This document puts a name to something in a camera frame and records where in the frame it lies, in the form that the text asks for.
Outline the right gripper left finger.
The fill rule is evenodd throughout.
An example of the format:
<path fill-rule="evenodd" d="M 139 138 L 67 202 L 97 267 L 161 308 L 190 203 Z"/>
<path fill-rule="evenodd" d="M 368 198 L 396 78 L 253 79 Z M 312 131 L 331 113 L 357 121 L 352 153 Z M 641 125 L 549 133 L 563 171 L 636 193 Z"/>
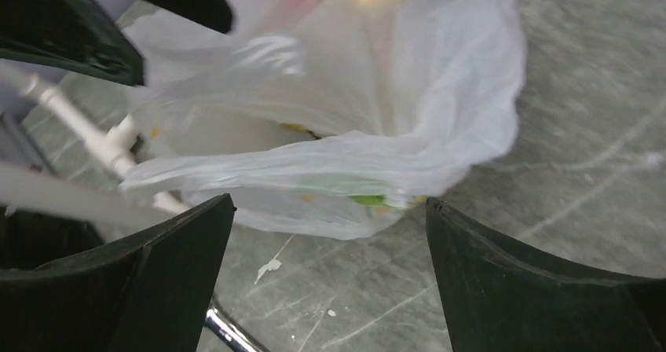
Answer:
<path fill-rule="evenodd" d="M 110 243 L 2 268 L 2 350 L 196 350 L 235 212 L 216 196 Z"/>

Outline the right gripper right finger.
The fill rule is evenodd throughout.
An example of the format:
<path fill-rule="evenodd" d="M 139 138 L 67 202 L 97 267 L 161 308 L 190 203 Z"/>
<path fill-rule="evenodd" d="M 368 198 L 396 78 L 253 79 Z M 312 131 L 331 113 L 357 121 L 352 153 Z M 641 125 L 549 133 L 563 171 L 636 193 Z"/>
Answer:
<path fill-rule="evenodd" d="M 454 351 L 662 351 L 665 281 L 585 266 L 426 201 Z"/>

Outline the translucent white plastic bag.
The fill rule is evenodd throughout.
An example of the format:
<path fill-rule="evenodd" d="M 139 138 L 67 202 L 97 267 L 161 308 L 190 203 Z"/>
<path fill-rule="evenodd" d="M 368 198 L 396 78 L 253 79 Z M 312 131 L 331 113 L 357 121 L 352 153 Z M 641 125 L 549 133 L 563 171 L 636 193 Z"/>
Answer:
<path fill-rule="evenodd" d="M 126 92 L 153 158 L 120 188 L 238 223 L 352 240 L 507 154 L 527 44 L 517 0 L 229 0 L 223 35 L 160 9 L 125 32 Z"/>

